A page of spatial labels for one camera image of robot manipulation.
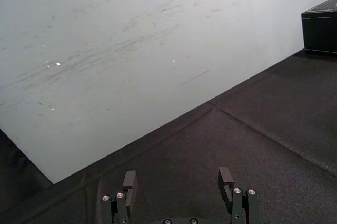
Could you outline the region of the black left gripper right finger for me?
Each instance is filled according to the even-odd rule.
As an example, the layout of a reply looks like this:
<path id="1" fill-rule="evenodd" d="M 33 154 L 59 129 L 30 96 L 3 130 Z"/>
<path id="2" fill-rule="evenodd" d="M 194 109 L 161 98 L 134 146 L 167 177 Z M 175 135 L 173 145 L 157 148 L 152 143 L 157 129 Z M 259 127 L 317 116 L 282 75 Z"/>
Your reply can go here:
<path id="1" fill-rule="evenodd" d="M 227 167 L 218 169 L 218 188 L 225 203 L 231 223 L 259 223 L 259 206 L 255 189 L 241 189 L 234 184 Z"/>

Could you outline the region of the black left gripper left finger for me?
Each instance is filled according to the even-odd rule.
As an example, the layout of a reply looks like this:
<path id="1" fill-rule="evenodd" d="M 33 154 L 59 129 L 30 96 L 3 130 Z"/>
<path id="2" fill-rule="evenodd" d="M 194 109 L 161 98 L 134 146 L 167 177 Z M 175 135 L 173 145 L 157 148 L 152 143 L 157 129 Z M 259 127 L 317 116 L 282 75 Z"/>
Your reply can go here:
<path id="1" fill-rule="evenodd" d="M 115 195 L 101 198 L 102 223 L 130 223 L 133 204 L 137 194 L 137 175 L 135 170 L 127 171 L 122 190 Z"/>

